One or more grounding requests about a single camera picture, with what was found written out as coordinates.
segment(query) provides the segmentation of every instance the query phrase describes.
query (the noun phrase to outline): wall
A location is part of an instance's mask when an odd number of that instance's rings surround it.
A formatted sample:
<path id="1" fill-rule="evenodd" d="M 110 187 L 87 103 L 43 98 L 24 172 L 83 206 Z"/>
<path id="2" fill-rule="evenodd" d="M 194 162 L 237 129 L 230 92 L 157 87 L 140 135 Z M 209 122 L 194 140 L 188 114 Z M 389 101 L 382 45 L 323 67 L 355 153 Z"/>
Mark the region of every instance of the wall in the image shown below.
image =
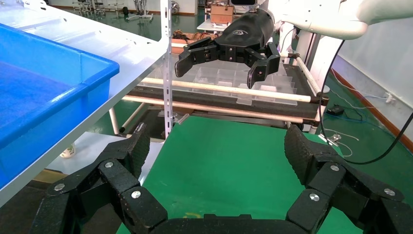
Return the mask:
<path id="1" fill-rule="evenodd" d="M 73 6 L 72 2 L 77 0 L 49 0 L 49 4 L 52 6 Z M 179 11 L 182 13 L 198 13 L 197 0 L 175 0 L 179 4 Z M 103 2 L 106 8 L 111 8 L 108 4 L 113 4 L 115 0 L 98 0 Z M 134 10 L 135 5 L 133 0 L 117 0 L 118 4 L 124 3 L 129 9 Z M 146 10 L 148 11 L 160 11 L 160 0 L 147 0 Z"/>
<path id="2" fill-rule="evenodd" d="M 359 91 L 379 97 L 385 92 L 395 95 L 397 100 L 391 104 L 377 98 L 368 100 L 399 129 L 413 111 L 412 38 L 413 19 L 374 24 L 362 37 L 346 41 L 333 64 Z M 413 140 L 413 127 L 405 134 Z"/>

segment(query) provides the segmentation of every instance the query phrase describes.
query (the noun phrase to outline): robotic arm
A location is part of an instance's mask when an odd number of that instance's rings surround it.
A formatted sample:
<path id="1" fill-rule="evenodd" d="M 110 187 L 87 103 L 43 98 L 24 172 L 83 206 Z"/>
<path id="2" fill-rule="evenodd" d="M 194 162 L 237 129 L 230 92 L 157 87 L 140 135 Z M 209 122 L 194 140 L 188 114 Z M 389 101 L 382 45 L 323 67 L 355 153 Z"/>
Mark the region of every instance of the robotic arm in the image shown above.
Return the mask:
<path id="1" fill-rule="evenodd" d="M 250 11 L 235 20 L 223 34 L 184 47 L 175 65 L 182 77 L 192 65 L 213 60 L 245 63 L 251 67 L 247 86 L 264 81 L 277 72 L 280 55 L 267 42 L 280 22 L 301 30 L 337 39 L 356 39 L 368 25 L 413 17 L 411 0 L 231 0 L 233 5 L 247 5 Z"/>

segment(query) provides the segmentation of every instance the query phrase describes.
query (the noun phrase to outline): table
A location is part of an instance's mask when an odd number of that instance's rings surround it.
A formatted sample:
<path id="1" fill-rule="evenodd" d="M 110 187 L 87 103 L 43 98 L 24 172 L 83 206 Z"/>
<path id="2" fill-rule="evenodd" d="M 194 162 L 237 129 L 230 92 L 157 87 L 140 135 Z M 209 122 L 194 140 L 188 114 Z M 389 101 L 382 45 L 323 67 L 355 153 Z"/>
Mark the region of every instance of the table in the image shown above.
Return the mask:
<path id="1" fill-rule="evenodd" d="M 225 28 L 214 28 L 214 27 L 212 27 L 211 19 L 206 19 L 196 29 L 204 30 L 204 31 L 213 31 L 214 34 L 217 34 L 218 32 L 224 31 L 226 29 L 226 27 Z"/>
<path id="2" fill-rule="evenodd" d="M 304 189 L 284 155 L 285 130 L 202 117 L 176 124 L 143 186 L 168 218 L 203 214 L 285 219 Z M 306 134 L 321 142 L 317 135 Z M 121 225 L 118 234 L 129 231 Z M 319 234 L 358 234 L 331 209 Z"/>

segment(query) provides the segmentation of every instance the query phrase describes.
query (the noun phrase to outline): white robotic arm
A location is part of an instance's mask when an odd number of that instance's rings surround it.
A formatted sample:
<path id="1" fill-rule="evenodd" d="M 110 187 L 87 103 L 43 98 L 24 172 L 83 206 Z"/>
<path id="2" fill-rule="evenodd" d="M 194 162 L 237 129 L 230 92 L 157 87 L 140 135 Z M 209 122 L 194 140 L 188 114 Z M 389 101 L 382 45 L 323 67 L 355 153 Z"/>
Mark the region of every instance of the white robotic arm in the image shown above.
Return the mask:
<path id="1" fill-rule="evenodd" d="M 413 0 L 268 0 L 275 22 L 312 33 L 356 39 L 368 25 L 413 17 Z"/>

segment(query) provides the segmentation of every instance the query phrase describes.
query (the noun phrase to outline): green epoxy floor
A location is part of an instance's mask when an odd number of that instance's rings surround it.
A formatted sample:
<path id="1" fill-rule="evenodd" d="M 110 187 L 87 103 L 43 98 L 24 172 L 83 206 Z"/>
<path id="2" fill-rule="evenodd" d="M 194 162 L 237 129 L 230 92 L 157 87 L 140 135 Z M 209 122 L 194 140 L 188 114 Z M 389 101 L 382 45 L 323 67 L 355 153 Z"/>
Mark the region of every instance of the green epoxy floor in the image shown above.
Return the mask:
<path id="1" fill-rule="evenodd" d="M 172 16 L 172 30 L 181 29 L 183 32 L 196 32 L 196 27 L 204 21 L 203 9 L 200 10 L 199 13 L 197 16 Z M 154 15 L 153 21 L 150 23 L 144 22 L 144 20 L 141 22 L 139 22 L 139 20 L 126 22 L 123 17 L 116 19 L 116 14 L 109 12 L 105 18 L 98 19 L 97 21 L 150 39 L 159 40 L 161 37 L 160 15 Z M 334 77 L 328 78 L 327 85 L 341 97 L 353 103 L 354 106 L 362 106 L 346 88 L 343 88 L 335 81 Z M 335 94 L 330 92 L 328 96 L 331 100 L 329 106 L 332 106 L 334 103 L 348 106 L 347 103 L 339 99 Z M 130 116 L 138 105 L 138 103 L 128 101 L 120 101 L 115 105 L 119 125 Z M 366 113 L 369 122 L 380 125 L 368 110 L 363 110 L 363 112 Z M 348 111 L 347 113 L 351 118 L 359 118 L 353 111 Z M 366 161 L 378 157 L 394 140 L 394 137 L 388 134 L 386 130 L 383 131 L 367 123 L 350 122 L 326 116 L 324 125 L 325 128 L 334 129 L 359 139 L 359 141 L 357 141 L 342 135 L 342 139 L 340 140 L 340 142 L 349 146 L 353 151 L 353 155 L 348 157 L 348 159 L 353 161 Z M 99 120 L 90 131 L 102 134 L 113 134 L 109 114 L 106 114 Z M 340 148 L 344 155 L 350 154 L 347 148 L 343 146 Z M 400 143 L 396 145 L 385 159 L 370 165 L 355 167 L 400 189 L 404 193 L 406 201 L 413 206 L 413 157 Z"/>

